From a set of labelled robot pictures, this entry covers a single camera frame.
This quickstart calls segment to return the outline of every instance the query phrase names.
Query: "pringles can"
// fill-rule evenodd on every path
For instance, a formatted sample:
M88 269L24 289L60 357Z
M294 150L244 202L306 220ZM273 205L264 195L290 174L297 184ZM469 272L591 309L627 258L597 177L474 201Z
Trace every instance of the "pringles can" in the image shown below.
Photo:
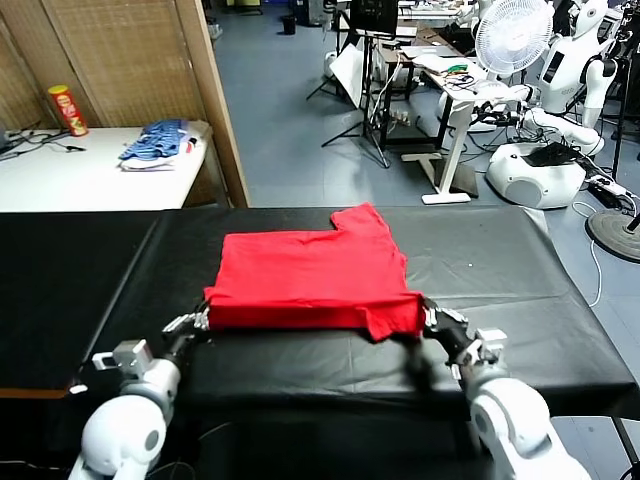
M49 94L53 97L53 101L64 117L64 121L71 131L71 135L81 137L89 133L87 123L84 121L80 110L78 110L68 86L54 85L49 89Z

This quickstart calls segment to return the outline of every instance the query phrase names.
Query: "electric fan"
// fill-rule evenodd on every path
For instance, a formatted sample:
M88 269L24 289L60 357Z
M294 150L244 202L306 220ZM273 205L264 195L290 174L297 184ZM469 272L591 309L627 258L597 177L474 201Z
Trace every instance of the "electric fan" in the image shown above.
M497 0L478 26L476 55L489 81L535 62L549 44L553 15L544 0Z

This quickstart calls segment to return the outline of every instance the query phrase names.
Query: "gray floor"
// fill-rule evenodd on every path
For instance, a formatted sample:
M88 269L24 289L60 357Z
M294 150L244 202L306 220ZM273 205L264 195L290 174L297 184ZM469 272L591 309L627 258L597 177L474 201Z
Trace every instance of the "gray floor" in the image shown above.
M334 34L323 41L321 29L298 26L295 36L279 35L284 10L265 8L264 16L221 15L224 34L216 44L216 59L238 142L240 157L255 207L422 205L432 192L417 164L389 155L382 169L372 147L362 140L340 140L325 149L320 144L352 125L360 113L322 93L305 101L321 82L324 54L335 45ZM436 126L433 112L438 92L420 90L410 106L426 128ZM611 127L605 124L608 140ZM614 142L598 155L610 165ZM477 152L468 142L468 152ZM624 141L618 180L640 193L640 145ZM486 169L488 156L470 164ZM478 174L478 204L501 204ZM577 200L598 206L589 194ZM587 301L597 291L597 271L589 251L583 218L571 209L546 212L554 244L565 268ZM596 247L603 273L602 299L594 312L618 348L636 380L640 378L640 266L618 260ZM554 419L568 448L588 466L593 478L617 479L626 459L608 419Z

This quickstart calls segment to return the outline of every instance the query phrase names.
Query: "trash bin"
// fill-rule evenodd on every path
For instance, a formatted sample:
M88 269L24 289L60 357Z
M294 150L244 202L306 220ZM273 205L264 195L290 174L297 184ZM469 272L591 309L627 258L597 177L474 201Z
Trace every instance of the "trash bin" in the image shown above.
M285 15L282 17L282 26L285 35L295 35L296 33L296 17L293 15Z

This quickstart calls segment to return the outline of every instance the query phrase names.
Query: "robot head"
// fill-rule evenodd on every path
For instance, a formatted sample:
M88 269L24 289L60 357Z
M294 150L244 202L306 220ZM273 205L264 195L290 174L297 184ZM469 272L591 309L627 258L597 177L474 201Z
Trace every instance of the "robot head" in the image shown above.
M578 38L591 30L597 33L608 8L607 0L574 0L569 9L571 36Z

